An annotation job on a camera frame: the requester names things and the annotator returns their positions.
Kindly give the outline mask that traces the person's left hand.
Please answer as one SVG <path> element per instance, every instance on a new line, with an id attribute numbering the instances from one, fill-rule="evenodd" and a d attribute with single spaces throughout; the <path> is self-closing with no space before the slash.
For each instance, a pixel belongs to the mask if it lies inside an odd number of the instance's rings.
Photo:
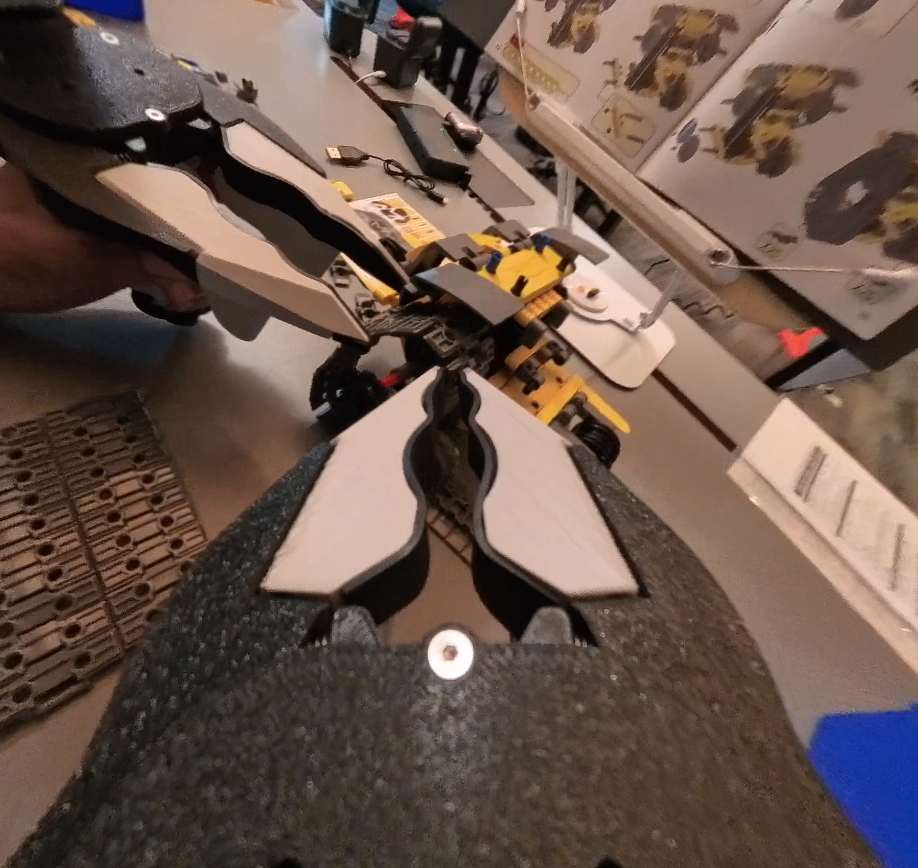
<path id="1" fill-rule="evenodd" d="M 65 226 L 28 177 L 2 163 L 1 311 L 58 313 L 124 289 L 157 289 L 180 313 L 208 306 L 198 284 L 158 256 Z"/>

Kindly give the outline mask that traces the printed white paper sheet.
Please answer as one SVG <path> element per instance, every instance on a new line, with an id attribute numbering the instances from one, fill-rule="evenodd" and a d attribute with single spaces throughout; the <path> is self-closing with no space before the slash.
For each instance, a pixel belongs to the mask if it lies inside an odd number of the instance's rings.
<path id="1" fill-rule="evenodd" d="M 916 515 L 786 397 L 727 474 L 916 673 Z"/>

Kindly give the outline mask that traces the red plastic object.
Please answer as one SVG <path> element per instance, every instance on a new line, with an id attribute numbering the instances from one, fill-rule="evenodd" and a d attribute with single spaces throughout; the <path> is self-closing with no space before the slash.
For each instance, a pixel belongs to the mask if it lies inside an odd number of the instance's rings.
<path id="1" fill-rule="evenodd" d="M 785 328 L 777 333 L 777 337 L 784 354 L 790 360 L 803 358 L 826 340 L 823 331 L 814 326 L 802 329 Z"/>

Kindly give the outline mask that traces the grey earbud case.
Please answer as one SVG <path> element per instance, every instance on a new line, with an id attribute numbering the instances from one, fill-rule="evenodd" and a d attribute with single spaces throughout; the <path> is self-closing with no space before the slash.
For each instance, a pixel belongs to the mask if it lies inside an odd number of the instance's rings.
<path id="1" fill-rule="evenodd" d="M 443 128 L 460 151 L 474 151 L 485 134 L 476 122 L 458 111 L 450 112 L 443 117 Z"/>

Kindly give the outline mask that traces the black power brick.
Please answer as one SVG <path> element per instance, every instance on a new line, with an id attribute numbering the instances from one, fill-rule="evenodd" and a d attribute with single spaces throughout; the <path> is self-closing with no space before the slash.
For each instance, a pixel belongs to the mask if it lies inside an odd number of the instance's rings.
<path id="1" fill-rule="evenodd" d="M 428 105 L 399 105 L 396 127 L 421 174 L 434 181 L 467 186 L 471 177 L 468 161 L 436 109 Z"/>

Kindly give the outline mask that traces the yellow black toy vehicle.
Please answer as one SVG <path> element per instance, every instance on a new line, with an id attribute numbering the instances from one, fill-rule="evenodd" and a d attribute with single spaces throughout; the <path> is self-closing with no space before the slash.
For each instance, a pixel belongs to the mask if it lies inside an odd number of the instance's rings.
<path id="1" fill-rule="evenodd" d="M 470 369 L 610 469 L 628 422 L 568 369 L 576 260 L 587 243 L 505 221 L 404 253 L 396 289 L 338 255 L 327 279 L 353 307 L 368 345 L 342 341 L 315 371 L 310 405 L 330 435 L 369 415 L 430 369 Z"/>

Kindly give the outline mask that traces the large grey tread link mat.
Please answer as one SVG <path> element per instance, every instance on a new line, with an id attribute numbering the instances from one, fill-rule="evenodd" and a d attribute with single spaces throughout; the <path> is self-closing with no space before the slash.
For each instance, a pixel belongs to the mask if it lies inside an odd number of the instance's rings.
<path id="1" fill-rule="evenodd" d="M 1 426 L 1 730 L 124 660 L 208 539 L 142 398 Z"/>

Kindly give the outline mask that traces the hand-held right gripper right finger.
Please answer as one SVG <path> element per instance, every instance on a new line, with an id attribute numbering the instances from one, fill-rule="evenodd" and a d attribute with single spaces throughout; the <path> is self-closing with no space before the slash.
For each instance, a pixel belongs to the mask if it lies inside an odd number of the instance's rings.
<path id="1" fill-rule="evenodd" d="M 554 601 L 636 597 L 638 580 L 570 443 L 472 370 L 463 390 L 483 461 L 475 528 L 488 558 Z"/>

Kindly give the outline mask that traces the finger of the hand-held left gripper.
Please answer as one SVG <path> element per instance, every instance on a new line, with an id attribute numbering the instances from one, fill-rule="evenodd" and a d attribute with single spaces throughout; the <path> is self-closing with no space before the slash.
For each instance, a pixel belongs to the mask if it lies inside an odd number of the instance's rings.
<path id="1" fill-rule="evenodd" d="M 137 163 L 103 170 L 97 180 L 192 243 L 198 284 L 217 322 L 237 339 L 254 341 L 275 319 L 316 336 L 369 342 L 326 282 L 296 269 L 267 240 L 227 220 L 198 180 L 171 167 Z"/>
<path id="2" fill-rule="evenodd" d="M 245 122 L 221 128 L 221 137 L 219 199 L 293 267 L 318 279 L 343 254 L 391 288 L 404 286 L 405 272 L 327 178 Z"/>

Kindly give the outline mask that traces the toy instruction booklet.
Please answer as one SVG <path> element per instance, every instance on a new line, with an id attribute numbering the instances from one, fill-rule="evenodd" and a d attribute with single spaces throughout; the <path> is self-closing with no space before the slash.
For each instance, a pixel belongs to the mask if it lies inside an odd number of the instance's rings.
<path id="1" fill-rule="evenodd" d="M 522 0 L 488 51 L 855 339 L 916 312 L 917 0 Z"/>

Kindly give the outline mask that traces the black battery charger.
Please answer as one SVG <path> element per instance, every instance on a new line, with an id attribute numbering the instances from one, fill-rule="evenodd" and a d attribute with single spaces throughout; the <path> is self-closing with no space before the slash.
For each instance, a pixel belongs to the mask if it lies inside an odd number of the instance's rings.
<path id="1" fill-rule="evenodd" d="M 358 0 L 324 0 L 324 36 L 334 55 L 343 59 L 359 56 L 365 23 L 365 12 Z"/>
<path id="2" fill-rule="evenodd" d="M 435 59 L 441 35 L 442 20 L 428 15 L 415 19 L 407 33 L 389 30 L 377 36 L 373 70 L 380 71 L 380 80 L 395 90 L 413 87 Z"/>

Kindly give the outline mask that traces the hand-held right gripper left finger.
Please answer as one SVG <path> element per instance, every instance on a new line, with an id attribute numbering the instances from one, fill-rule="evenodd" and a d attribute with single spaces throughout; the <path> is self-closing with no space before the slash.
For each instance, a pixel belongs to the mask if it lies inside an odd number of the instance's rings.
<path id="1" fill-rule="evenodd" d="M 262 577 L 270 594 L 343 599 L 419 546 L 441 369 L 430 369 L 332 440 Z"/>

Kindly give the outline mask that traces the yellow printed sticker sheet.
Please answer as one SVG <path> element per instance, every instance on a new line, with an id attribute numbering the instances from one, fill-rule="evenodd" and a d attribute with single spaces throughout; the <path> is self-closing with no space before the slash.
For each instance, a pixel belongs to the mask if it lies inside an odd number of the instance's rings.
<path id="1" fill-rule="evenodd" d="M 407 250 L 445 238 L 440 229 L 399 194 L 355 199 L 350 207 L 381 239 L 398 240 Z"/>

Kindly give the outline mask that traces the pile of small toy parts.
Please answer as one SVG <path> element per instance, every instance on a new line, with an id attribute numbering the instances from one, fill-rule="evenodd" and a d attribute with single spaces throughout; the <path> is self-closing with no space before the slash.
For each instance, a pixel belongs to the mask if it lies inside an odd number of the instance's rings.
<path id="1" fill-rule="evenodd" d="M 194 72 L 202 81 L 219 87 L 220 90 L 227 94 L 233 94 L 236 98 L 248 105 L 257 105 L 259 90 L 254 81 L 247 78 L 241 78 L 235 81 L 231 79 L 226 72 L 219 70 L 208 71 L 196 61 L 187 57 L 173 54 L 171 55 L 171 59 L 187 71 Z"/>

